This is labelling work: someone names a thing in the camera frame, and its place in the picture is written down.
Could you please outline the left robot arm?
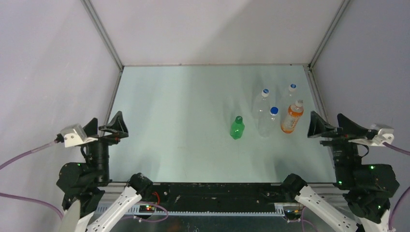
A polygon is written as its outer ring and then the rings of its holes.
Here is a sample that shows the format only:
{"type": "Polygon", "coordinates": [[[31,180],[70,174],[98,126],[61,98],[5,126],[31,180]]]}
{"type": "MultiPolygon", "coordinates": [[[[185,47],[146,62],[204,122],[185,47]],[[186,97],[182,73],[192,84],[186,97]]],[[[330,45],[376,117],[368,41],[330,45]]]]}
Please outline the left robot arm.
{"type": "Polygon", "coordinates": [[[82,127],[67,126],[56,141],[66,148],[79,147],[84,162],[69,162],[62,166],[56,185],[63,191],[64,216],[61,232],[109,232],[125,213],[139,201],[148,201],[153,195],[153,182],[142,173],[133,174],[120,196],[94,222],[90,222],[105,191],[111,183],[109,173],[109,146],[117,145],[129,136],[118,111],[111,121],[99,126],[93,118],[82,127]]]}

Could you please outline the blue white bottle cap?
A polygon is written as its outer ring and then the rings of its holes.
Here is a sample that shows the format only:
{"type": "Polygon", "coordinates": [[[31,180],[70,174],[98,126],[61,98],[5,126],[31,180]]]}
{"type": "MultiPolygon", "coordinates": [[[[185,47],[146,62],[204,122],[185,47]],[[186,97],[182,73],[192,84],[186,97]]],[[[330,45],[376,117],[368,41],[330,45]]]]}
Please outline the blue white bottle cap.
{"type": "Polygon", "coordinates": [[[262,92],[261,92],[261,95],[263,97],[268,97],[269,96],[269,90],[268,89],[263,89],[262,92]]]}

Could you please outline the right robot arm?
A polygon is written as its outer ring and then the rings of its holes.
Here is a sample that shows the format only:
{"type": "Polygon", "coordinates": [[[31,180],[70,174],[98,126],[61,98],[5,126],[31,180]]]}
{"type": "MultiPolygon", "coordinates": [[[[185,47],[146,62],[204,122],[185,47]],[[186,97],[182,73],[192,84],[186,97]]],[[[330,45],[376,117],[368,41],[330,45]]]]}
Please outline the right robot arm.
{"type": "Polygon", "coordinates": [[[358,222],[348,218],[322,199],[313,188],[296,174],[281,183],[281,195],[287,202],[298,202],[321,218],[336,232],[390,232],[390,199],[399,188],[391,165],[363,164],[358,146],[389,146],[394,140],[394,129],[383,124],[365,128],[343,114],[337,115],[338,126],[326,122],[317,112],[310,113],[308,138],[321,139],[330,148],[336,182],[343,192],[350,211],[358,222]]]}

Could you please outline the clear plastic bottle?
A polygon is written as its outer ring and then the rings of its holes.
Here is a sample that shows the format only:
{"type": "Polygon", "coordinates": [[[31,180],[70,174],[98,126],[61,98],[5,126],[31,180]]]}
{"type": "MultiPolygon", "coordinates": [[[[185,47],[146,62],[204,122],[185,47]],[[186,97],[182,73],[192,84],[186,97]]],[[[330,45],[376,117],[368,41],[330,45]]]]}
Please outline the clear plastic bottle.
{"type": "Polygon", "coordinates": [[[255,96],[252,103],[252,116],[255,120],[258,120],[269,109],[269,96],[263,97],[261,92],[255,96]]]}

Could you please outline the green plastic bottle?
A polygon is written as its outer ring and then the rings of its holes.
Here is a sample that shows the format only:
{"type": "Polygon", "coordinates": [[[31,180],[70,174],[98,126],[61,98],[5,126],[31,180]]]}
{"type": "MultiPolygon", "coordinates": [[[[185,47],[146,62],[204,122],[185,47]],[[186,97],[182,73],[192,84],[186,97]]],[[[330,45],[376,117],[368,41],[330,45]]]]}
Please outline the green plastic bottle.
{"type": "Polygon", "coordinates": [[[234,140],[240,139],[243,135],[244,129],[245,129],[244,122],[242,122],[241,124],[238,124],[234,120],[230,128],[230,136],[234,140]]]}

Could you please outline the green bottle cap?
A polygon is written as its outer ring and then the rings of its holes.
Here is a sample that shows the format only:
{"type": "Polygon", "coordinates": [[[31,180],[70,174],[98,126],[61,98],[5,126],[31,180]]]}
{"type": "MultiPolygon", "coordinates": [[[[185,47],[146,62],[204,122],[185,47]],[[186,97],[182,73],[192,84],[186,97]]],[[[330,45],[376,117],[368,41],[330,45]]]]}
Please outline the green bottle cap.
{"type": "Polygon", "coordinates": [[[238,124],[241,124],[243,122],[243,118],[241,116],[237,116],[235,118],[235,122],[238,123],[238,124]]]}

